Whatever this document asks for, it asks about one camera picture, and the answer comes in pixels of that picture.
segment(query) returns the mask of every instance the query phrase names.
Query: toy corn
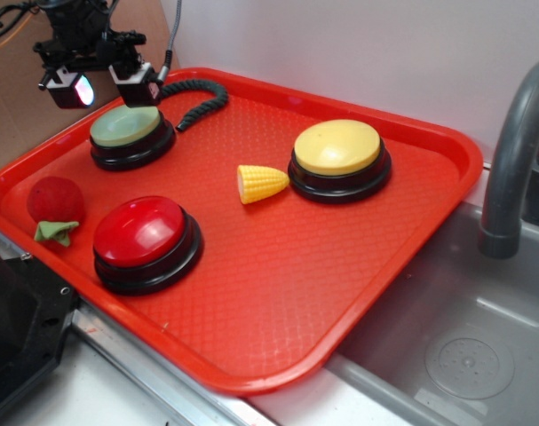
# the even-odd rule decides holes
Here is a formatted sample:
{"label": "toy corn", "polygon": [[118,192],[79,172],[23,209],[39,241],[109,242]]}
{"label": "toy corn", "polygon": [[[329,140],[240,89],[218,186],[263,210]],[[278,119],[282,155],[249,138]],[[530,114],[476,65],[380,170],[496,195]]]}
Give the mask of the toy corn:
{"label": "toy corn", "polygon": [[265,166],[238,166],[237,182],[243,204],[263,200],[289,185],[289,176]]}

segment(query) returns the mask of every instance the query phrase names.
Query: black object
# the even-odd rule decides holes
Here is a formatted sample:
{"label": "black object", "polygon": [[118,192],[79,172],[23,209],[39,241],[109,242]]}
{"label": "black object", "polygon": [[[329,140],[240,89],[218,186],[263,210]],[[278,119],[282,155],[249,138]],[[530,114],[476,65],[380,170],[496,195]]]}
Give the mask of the black object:
{"label": "black object", "polygon": [[34,45],[50,78],[59,83],[56,70],[62,66],[70,72],[101,71],[111,66],[122,80],[139,71],[141,58],[135,46],[145,44],[147,38],[135,31],[110,30],[112,10],[106,1],[37,0],[36,3],[46,13],[53,29],[51,40]]}
{"label": "black object", "polygon": [[108,290],[127,296],[140,296],[167,288],[184,277],[200,259],[203,239],[200,226],[182,210],[185,229],[178,243],[154,262],[121,268],[105,262],[94,250],[95,271]]}
{"label": "black object", "polygon": [[0,257],[0,414],[59,364],[76,300],[39,260]]}
{"label": "black object", "polygon": [[288,173],[293,189],[306,199],[340,204],[363,200],[382,189],[392,174],[392,157],[380,139],[380,152],[368,167],[345,175],[325,176],[304,169],[293,150]]}
{"label": "black object", "polygon": [[182,82],[175,82],[168,84],[161,89],[161,95],[163,98],[176,95],[181,91],[209,91],[216,95],[214,99],[205,100],[199,106],[192,108],[182,118],[177,125],[178,131],[184,131],[188,129],[199,119],[205,115],[212,113],[221,107],[223,107],[228,101],[227,90],[219,83],[212,82],[211,80],[190,79]]}
{"label": "black object", "polygon": [[103,170],[132,170],[163,156],[174,145],[176,134],[172,124],[159,115],[159,123],[148,135],[127,145],[100,146],[90,138],[91,158]]}
{"label": "black object", "polygon": [[[26,15],[28,12],[36,14],[36,2],[20,2],[18,4],[6,4],[0,8],[0,37],[11,31],[14,26]],[[9,15],[12,20],[2,22],[1,18],[4,15]]]}
{"label": "black object", "polygon": [[140,70],[128,78],[118,76],[114,68],[109,71],[129,108],[157,106],[161,103],[161,89],[150,63],[141,65]]}

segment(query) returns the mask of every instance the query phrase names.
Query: cardboard box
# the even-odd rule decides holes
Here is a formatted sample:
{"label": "cardboard box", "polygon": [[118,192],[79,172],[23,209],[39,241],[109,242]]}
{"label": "cardboard box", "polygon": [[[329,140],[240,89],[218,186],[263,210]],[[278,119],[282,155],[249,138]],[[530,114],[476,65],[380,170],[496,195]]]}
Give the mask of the cardboard box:
{"label": "cardboard box", "polygon": [[[0,7],[13,3],[16,2],[0,0]],[[5,16],[3,21],[9,22],[14,15]],[[135,29],[145,34],[147,44],[138,51],[155,69],[161,67],[169,29],[160,0],[122,0],[113,15],[112,29]],[[0,43],[10,35],[1,38]],[[42,60],[32,50],[34,43],[51,38],[50,22],[40,12],[9,43],[0,47],[0,168],[119,96],[109,73],[89,73],[96,91],[95,106],[82,110],[59,109],[49,93],[38,90],[44,70]]]}

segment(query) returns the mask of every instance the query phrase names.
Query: sink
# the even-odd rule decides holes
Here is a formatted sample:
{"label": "sink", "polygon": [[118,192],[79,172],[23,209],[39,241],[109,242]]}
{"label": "sink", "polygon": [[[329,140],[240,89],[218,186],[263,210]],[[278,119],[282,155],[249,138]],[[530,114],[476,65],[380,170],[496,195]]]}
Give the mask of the sink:
{"label": "sink", "polygon": [[539,227],[495,260],[479,220],[461,204],[329,363],[412,424],[539,425]]}

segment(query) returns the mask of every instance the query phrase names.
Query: gray faucet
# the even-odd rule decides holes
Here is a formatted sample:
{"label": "gray faucet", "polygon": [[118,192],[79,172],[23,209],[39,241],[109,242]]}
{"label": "gray faucet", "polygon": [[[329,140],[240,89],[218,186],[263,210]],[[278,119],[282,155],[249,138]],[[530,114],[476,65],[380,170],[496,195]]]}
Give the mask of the gray faucet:
{"label": "gray faucet", "polygon": [[539,225],[539,62],[520,85],[498,140],[480,220],[480,251],[514,256],[521,218]]}

